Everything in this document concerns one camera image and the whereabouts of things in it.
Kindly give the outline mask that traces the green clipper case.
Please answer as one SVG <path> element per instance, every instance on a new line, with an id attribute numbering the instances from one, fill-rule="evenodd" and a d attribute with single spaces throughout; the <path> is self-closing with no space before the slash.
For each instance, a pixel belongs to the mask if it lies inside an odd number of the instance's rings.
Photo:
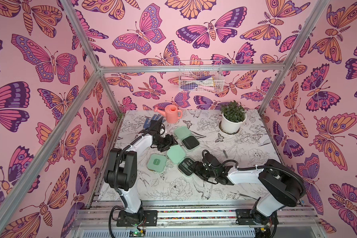
<path id="1" fill-rule="evenodd" d="M 160 154 L 151 154 L 147 163 L 147 168 L 150 171 L 162 173 L 166 167 L 166 163 L 166 156 Z"/>

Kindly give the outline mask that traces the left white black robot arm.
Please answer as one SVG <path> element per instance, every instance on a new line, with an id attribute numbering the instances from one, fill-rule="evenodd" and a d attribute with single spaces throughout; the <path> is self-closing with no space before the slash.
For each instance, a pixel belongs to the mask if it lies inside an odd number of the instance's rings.
<path id="1" fill-rule="evenodd" d="M 163 120 L 163 118 L 151 120 L 149 127 L 143 129 L 124 148 L 110 150 L 104 169 L 104 182 L 115 190 L 123 203 L 123 207 L 115 206 L 113 208 L 110 213 L 110 221 L 113 220 L 113 212 L 119 210 L 121 222 L 132 226 L 139 226 L 146 222 L 142 201 L 133 188 L 137 180 L 137 157 L 147 148 L 165 152 L 178 144 L 173 136 L 164 135 Z"/>

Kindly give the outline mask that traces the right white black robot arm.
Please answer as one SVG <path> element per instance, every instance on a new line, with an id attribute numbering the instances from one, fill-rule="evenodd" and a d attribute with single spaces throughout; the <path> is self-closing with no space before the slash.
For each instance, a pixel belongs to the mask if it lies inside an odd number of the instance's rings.
<path id="1" fill-rule="evenodd" d="M 203 181 L 215 185 L 253 183 L 266 188 L 266 195 L 258 198 L 251 210 L 236 212 L 239 224 L 276 226 L 278 210 L 296 207 L 298 200 L 306 194 L 303 179 L 273 159 L 263 165 L 243 168 L 236 160 L 220 162 L 208 150 L 203 150 L 202 160 L 193 162 L 188 169 Z"/>

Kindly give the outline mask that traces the blue garden glove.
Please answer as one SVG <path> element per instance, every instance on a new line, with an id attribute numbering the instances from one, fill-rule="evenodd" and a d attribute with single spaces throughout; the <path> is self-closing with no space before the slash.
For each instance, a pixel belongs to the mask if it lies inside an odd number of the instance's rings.
<path id="1" fill-rule="evenodd" d="M 146 119 L 141 133 L 163 136 L 166 131 L 164 122 L 165 118 L 163 116 L 154 114 L 151 118 Z"/>

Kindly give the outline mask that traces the pink watering can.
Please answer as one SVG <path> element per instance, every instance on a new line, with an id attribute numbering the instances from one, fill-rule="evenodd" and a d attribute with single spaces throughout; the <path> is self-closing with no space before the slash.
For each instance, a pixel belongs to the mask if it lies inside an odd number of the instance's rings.
<path id="1" fill-rule="evenodd" d="M 168 105 L 164 110 L 155 108 L 154 112 L 160 113 L 163 117 L 165 117 L 166 122 L 169 124 L 176 124 L 183 116 L 182 110 L 175 105 Z"/>

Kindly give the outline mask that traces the potted green plant white pot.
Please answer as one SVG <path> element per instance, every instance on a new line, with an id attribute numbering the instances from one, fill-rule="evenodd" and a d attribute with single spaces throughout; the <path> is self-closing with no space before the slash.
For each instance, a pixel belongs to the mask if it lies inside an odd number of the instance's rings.
<path id="1" fill-rule="evenodd" d="M 237 101 L 231 101 L 221 108 L 222 120 L 220 129 L 226 134 L 236 134 L 242 124 L 246 121 L 247 115 L 244 107 Z"/>

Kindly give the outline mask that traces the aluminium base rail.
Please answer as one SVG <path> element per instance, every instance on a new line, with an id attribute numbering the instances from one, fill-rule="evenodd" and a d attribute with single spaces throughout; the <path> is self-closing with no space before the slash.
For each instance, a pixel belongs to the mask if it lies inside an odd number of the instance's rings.
<path id="1" fill-rule="evenodd" d="M 116 202 L 94 202 L 74 222 L 73 238 L 326 238 L 310 206 L 286 207 L 264 224 L 249 214 L 253 200 L 145 201 L 144 220 L 127 224 Z"/>

